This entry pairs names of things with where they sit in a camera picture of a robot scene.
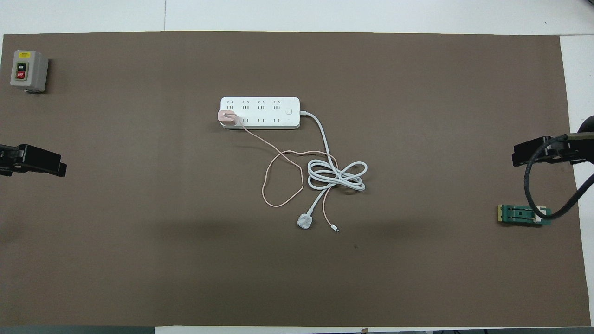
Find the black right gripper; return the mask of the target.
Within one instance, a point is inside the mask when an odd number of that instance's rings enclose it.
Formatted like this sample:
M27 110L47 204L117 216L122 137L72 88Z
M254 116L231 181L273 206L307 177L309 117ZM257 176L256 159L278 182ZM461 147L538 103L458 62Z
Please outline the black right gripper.
M528 164L532 155L539 149L543 144L546 146L543 150L539 151L536 158L533 159L534 163L549 163L556 164L562 162L568 162L571 165L576 163L575 150L571 148L570 141L574 138L573 135L562 135L560 141L549 142L553 139L551 136L537 137L536 139L521 142L513 147L512 153L512 165L519 167Z

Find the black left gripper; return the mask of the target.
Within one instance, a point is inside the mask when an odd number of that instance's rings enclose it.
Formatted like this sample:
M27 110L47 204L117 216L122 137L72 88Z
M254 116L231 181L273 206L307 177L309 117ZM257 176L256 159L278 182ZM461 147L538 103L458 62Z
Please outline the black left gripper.
M62 163L61 154L32 146L18 146L18 173L46 173L65 177L67 165Z

